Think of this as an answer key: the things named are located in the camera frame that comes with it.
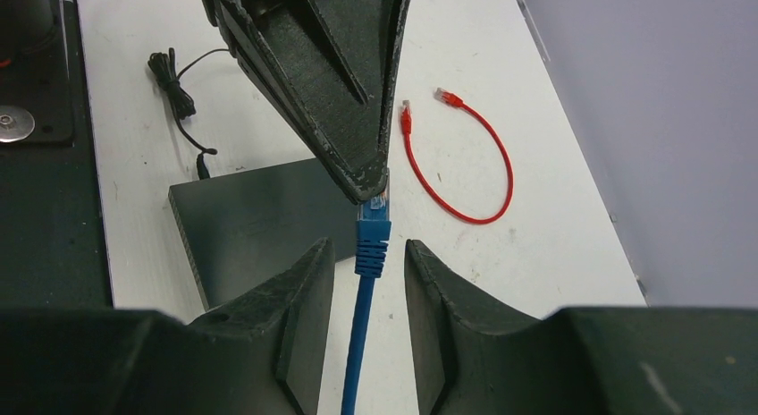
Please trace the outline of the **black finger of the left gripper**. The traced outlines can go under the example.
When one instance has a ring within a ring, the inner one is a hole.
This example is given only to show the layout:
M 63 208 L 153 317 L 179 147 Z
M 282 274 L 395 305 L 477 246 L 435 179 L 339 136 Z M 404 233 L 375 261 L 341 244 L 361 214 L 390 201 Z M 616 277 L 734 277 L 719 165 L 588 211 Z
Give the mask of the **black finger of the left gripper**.
M 301 100 L 336 175 L 384 175 L 410 0 L 302 0 Z
M 210 0 L 210 18 L 346 196 L 379 192 L 392 0 Z

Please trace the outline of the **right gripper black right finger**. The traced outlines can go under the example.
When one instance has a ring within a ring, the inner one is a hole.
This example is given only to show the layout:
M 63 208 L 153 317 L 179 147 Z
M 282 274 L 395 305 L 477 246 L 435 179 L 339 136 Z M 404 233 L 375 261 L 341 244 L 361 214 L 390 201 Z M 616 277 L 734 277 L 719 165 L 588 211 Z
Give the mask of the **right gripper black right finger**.
M 754 414 L 753 309 L 570 307 L 533 318 L 405 248 L 423 414 Z

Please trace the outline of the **black network switch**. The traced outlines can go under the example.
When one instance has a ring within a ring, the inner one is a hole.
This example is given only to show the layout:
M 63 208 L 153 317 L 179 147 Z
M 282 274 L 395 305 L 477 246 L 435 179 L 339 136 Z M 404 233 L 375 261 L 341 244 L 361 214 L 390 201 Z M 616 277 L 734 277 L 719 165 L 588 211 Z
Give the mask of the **black network switch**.
M 358 208 L 315 159 L 175 184 L 168 200 L 207 310 L 278 275 L 321 238 L 355 253 Z

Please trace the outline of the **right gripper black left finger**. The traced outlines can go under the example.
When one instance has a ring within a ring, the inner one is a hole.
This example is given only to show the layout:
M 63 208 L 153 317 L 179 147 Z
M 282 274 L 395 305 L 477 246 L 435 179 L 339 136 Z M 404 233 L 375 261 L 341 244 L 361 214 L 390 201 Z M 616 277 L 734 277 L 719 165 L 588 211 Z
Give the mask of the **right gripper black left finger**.
M 292 266 L 189 324 L 152 310 L 3 309 L 4 414 L 314 414 L 335 255 Z

